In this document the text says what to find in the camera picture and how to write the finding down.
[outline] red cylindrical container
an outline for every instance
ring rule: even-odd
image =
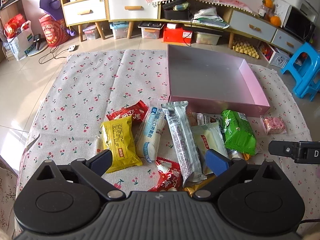
[[[39,22],[49,47],[56,47],[69,39],[64,19],[56,21],[50,14],[46,14],[39,18]]]

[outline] cabinet leg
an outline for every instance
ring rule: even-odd
[[[127,35],[127,38],[128,39],[131,39],[131,34],[132,34],[132,29],[133,29],[133,21],[130,21],[129,22],[129,28],[128,28],[128,35]]]
[[[232,43],[233,43],[233,38],[234,38],[235,34],[234,33],[230,33],[230,38],[229,38],[229,49],[232,49]]]
[[[104,33],[103,33],[103,30],[102,30],[102,28],[101,28],[100,23],[99,23],[99,22],[95,22],[95,24],[96,24],[96,27],[97,27],[97,29],[98,29],[98,32],[99,32],[101,38],[102,38],[103,40],[105,40],[106,37],[104,36]]]
[[[82,42],[83,41],[82,24],[78,25],[78,31],[79,31],[79,41]]]

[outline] screw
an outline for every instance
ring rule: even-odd
[[[107,196],[109,198],[120,198],[123,196],[123,192],[120,191],[120,190],[110,190],[108,193],[107,193]]]
[[[211,192],[209,190],[201,189],[195,192],[198,198],[208,198],[211,196]]]

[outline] red gift bag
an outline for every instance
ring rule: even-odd
[[[4,35],[11,39],[17,35],[18,29],[24,24],[26,20],[23,18],[21,14],[16,15],[11,18],[4,26]]]

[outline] blue plastic stool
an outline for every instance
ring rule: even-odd
[[[308,57],[303,62],[302,66],[299,66],[295,61],[303,52],[307,53]],[[296,80],[296,85],[293,88],[295,95],[298,98],[303,98],[306,93],[310,93],[312,101],[320,88],[320,82],[317,82],[316,84],[313,82],[313,79],[320,70],[320,55],[318,52],[316,52],[309,43],[304,43],[297,49],[295,54],[281,70],[281,73],[283,74],[287,70]]]

